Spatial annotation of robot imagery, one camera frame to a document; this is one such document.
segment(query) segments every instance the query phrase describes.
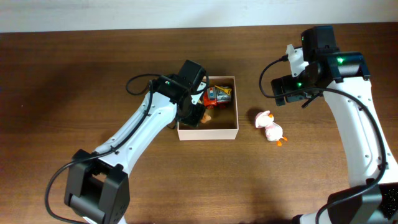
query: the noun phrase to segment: green indicator light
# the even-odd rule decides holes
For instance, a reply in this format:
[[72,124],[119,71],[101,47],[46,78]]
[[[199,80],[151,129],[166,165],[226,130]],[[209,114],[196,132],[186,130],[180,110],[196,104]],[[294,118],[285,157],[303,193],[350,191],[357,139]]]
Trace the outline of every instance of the green indicator light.
[[337,62],[338,62],[339,64],[342,64],[342,63],[344,62],[344,59],[342,59],[342,58],[337,58]]

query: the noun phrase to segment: white box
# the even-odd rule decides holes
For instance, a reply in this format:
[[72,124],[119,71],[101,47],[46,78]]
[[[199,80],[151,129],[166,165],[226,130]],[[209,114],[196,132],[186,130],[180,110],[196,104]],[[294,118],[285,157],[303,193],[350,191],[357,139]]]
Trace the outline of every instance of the white box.
[[184,124],[178,124],[177,132],[180,140],[222,140],[235,139],[239,131],[238,123],[238,101],[236,100],[236,85],[234,76],[209,77],[210,86],[231,86],[232,102],[225,109],[215,107],[206,110],[211,116],[211,121],[206,124],[200,123],[197,128]]

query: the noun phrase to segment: white wall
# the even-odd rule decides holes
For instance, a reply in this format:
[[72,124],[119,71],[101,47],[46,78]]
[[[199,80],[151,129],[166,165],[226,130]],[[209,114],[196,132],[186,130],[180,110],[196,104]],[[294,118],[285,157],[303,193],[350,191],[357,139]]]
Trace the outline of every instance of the white wall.
[[0,0],[0,32],[398,21],[398,0]]

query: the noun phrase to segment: cardboard box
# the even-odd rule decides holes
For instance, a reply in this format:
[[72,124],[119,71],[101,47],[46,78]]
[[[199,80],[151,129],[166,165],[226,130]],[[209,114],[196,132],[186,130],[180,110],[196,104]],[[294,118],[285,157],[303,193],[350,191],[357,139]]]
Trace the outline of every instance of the cardboard box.
[[232,102],[226,108],[218,106],[212,110],[206,110],[211,116],[211,121],[199,124],[199,127],[192,128],[184,124],[178,124],[177,132],[180,140],[222,140],[235,139],[239,131],[238,123],[238,102],[236,100],[236,85],[234,76],[209,77],[210,86],[224,85],[231,86]]

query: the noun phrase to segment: pink plush toy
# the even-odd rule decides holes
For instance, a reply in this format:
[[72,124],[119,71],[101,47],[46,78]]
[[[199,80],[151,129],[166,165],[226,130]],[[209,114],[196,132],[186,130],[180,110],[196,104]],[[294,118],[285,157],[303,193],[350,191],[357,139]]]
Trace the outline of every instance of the pink plush toy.
[[280,139],[287,141],[287,138],[283,136],[282,128],[274,122],[274,116],[269,111],[257,114],[256,128],[266,128],[268,141],[276,141],[278,146],[282,146]]

